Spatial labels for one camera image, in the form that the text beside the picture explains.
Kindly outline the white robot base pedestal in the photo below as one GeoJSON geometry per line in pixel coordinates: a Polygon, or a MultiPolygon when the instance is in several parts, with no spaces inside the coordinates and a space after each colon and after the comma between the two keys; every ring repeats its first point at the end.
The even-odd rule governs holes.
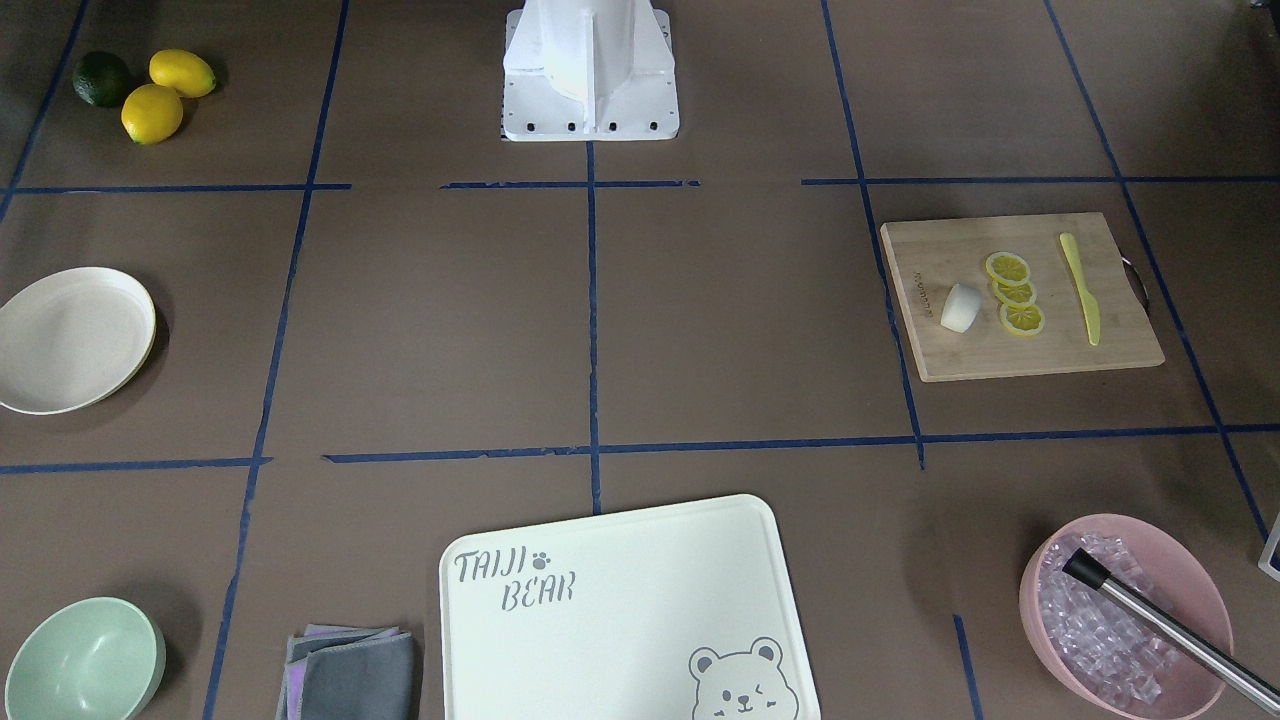
{"type": "Polygon", "coordinates": [[[649,1],[526,1],[506,17],[503,72],[507,141],[678,135],[671,19],[649,1]]]}

